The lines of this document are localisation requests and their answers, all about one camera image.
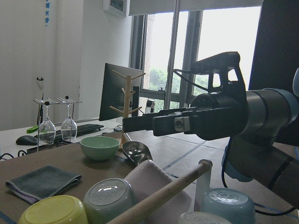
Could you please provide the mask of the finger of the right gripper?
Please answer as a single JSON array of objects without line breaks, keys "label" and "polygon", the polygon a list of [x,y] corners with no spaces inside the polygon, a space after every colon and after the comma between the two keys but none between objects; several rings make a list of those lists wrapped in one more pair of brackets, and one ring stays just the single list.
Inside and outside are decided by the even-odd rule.
[{"label": "finger of the right gripper", "polygon": [[122,120],[122,127],[125,133],[140,131],[140,130],[152,130],[152,119],[157,116],[166,116],[175,113],[181,113],[182,111],[160,111],[156,113],[146,113],[138,117],[124,118]]}]

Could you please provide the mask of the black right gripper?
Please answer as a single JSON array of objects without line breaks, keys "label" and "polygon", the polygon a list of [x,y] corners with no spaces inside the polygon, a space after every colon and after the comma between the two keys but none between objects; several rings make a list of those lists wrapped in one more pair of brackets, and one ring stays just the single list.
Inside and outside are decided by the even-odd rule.
[{"label": "black right gripper", "polygon": [[175,133],[196,134],[204,140],[235,136],[246,126],[246,93],[212,92],[196,96],[190,104],[196,109],[186,115],[175,113],[152,119],[154,136]]}]

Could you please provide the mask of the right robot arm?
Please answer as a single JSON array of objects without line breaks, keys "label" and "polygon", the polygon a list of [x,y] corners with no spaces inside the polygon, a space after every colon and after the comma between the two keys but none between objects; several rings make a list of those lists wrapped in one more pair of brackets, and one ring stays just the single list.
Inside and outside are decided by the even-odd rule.
[{"label": "right robot arm", "polygon": [[228,79],[230,70],[200,70],[200,75],[218,74],[220,87],[198,95],[188,108],[125,118],[123,131],[195,134],[204,140],[229,137],[223,171],[242,182],[255,179],[298,207],[299,162],[273,146],[279,130],[298,116],[298,102],[283,90],[246,91],[240,69],[235,69],[236,81]]}]

